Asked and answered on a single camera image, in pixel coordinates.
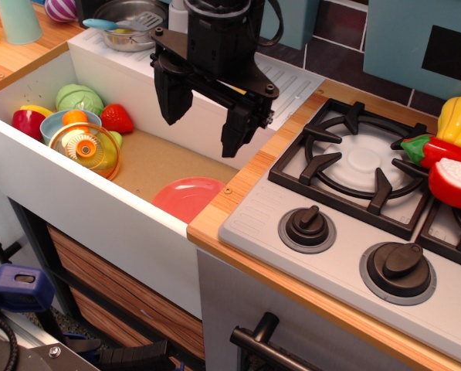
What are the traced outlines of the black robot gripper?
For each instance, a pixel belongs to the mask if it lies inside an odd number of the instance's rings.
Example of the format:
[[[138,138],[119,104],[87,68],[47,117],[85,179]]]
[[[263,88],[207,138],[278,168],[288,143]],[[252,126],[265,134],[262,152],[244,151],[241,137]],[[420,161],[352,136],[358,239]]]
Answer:
[[[259,72],[255,53],[280,40],[259,38],[263,1],[185,1],[188,32],[151,31],[151,65],[161,115],[169,125],[192,106],[198,91],[228,109],[222,127],[222,157],[234,158],[258,127],[273,120],[277,87]]]

